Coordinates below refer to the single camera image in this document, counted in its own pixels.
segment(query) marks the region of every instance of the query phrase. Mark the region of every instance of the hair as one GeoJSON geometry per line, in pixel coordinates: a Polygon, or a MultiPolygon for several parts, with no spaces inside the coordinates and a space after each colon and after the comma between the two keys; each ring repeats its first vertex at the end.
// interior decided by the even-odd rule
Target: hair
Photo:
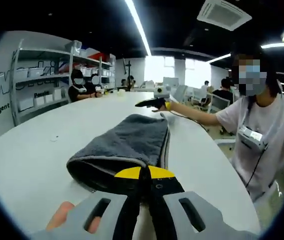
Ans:
{"type": "MultiPolygon", "coordinates": [[[[260,71],[267,73],[265,84],[270,91],[271,97],[274,98],[278,93],[281,93],[280,86],[276,79],[276,71],[271,59],[262,51],[260,45],[250,38],[239,40],[237,43],[233,44],[231,57],[233,58],[232,80],[234,83],[238,83],[238,64],[236,62],[236,57],[239,55],[248,55],[252,56],[253,59],[260,60],[260,71]]],[[[255,101],[255,96],[249,96],[249,106],[252,106],[255,101]]]]}
{"type": "Polygon", "coordinates": [[[84,78],[82,71],[80,71],[79,69],[72,70],[71,74],[72,82],[74,82],[74,79],[82,79],[82,78],[84,78]]]}
{"type": "Polygon", "coordinates": [[[230,89],[231,88],[231,80],[229,78],[223,78],[221,81],[221,85],[225,89],[230,89]]]}

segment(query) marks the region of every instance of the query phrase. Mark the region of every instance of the ceiling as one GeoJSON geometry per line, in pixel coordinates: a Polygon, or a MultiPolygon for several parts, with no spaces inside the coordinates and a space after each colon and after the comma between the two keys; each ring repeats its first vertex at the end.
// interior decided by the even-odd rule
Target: ceiling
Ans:
{"type": "MultiPolygon", "coordinates": [[[[191,53],[219,57],[230,52],[236,39],[246,37],[261,44],[281,42],[284,0],[227,1],[251,15],[252,20],[234,31],[228,31],[196,20],[204,0],[133,0],[153,55],[207,61],[211,57],[191,53]],[[188,53],[165,48],[188,50],[188,53]]],[[[76,1],[73,5],[65,3],[60,6],[43,2],[28,11],[24,6],[24,10],[7,14],[12,21],[3,22],[4,30],[36,31],[79,40],[86,47],[113,53],[118,59],[146,56],[140,34],[124,0],[76,1]]],[[[274,59],[276,69],[284,72],[284,48],[266,51],[274,59]]],[[[223,59],[213,65],[229,68],[231,62],[223,59]]]]}

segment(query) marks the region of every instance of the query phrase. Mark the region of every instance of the cable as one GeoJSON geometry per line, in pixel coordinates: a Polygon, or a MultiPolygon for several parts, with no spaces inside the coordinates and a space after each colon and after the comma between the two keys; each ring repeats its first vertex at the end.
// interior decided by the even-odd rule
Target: cable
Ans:
{"type": "Polygon", "coordinates": [[[176,116],[179,116],[179,117],[182,117],[182,118],[185,118],[185,119],[189,119],[189,120],[199,124],[208,133],[207,129],[202,124],[200,124],[198,121],[193,120],[193,119],[191,119],[189,117],[186,117],[186,116],[183,116],[183,115],[179,115],[179,114],[173,113],[172,111],[169,111],[169,112],[172,113],[173,115],[176,115],[176,116]]]}
{"type": "Polygon", "coordinates": [[[257,168],[257,165],[258,165],[258,163],[260,162],[260,159],[261,159],[263,153],[265,152],[265,150],[266,150],[266,148],[263,150],[263,152],[261,153],[260,157],[258,158],[257,163],[256,163],[256,165],[255,165],[255,168],[254,168],[254,170],[253,170],[253,172],[252,172],[252,175],[251,175],[251,177],[250,177],[250,180],[247,182],[245,188],[247,188],[248,184],[250,183],[250,181],[251,181],[251,179],[252,179],[252,177],[253,177],[253,175],[254,175],[254,173],[255,173],[255,170],[256,170],[256,168],[257,168]]]}

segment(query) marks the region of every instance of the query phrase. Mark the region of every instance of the white table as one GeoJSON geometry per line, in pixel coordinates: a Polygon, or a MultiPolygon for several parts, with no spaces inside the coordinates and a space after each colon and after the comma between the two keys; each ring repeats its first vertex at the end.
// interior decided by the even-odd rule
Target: white table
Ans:
{"type": "MultiPolygon", "coordinates": [[[[150,108],[134,107],[152,97],[150,92],[126,92],[124,96],[82,100],[37,116],[2,135],[0,202],[17,225],[26,233],[42,230],[63,201],[78,204],[87,198],[90,193],[69,175],[67,160],[130,114],[160,118],[150,108]]],[[[185,191],[196,192],[218,208],[233,228],[259,233],[253,203],[213,139],[196,123],[165,114],[171,131],[168,167],[185,191]]],[[[139,219],[138,224],[149,223],[139,219]]]]}

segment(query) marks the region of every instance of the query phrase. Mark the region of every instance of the towel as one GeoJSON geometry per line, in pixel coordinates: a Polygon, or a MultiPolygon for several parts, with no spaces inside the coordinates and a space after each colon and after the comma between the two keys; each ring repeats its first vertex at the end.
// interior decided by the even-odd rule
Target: towel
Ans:
{"type": "Polygon", "coordinates": [[[73,155],[67,169],[87,189],[111,192],[114,175],[123,169],[147,165],[164,168],[168,144],[165,118],[132,114],[73,155]]]}

